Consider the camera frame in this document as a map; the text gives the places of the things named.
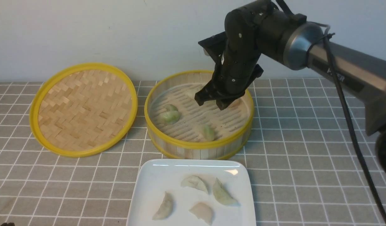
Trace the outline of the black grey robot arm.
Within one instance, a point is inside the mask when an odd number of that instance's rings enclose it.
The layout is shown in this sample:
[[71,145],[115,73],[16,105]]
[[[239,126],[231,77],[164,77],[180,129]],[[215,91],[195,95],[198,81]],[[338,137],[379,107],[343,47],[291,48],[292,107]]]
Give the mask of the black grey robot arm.
[[342,89],[365,105],[365,131],[379,132],[375,153],[386,173],[386,61],[329,42],[333,67],[329,65],[322,25],[303,14],[293,14],[283,0],[256,0],[230,11],[225,30],[199,45],[215,62],[210,81],[195,94],[201,106],[216,100],[220,110],[242,97],[263,69],[261,54],[291,70],[309,68],[331,82],[337,74]]

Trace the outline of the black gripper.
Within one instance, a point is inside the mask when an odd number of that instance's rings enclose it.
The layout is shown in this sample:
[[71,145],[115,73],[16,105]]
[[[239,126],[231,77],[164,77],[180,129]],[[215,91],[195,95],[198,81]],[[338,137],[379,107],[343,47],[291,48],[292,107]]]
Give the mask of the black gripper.
[[264,70],[258,65],[260,56],[255,40],[227,39],[210,82],[195,93],[194,100],[199,106],[216,100],[219,110],[226,109],[244,96],[253,81],[262,76]]

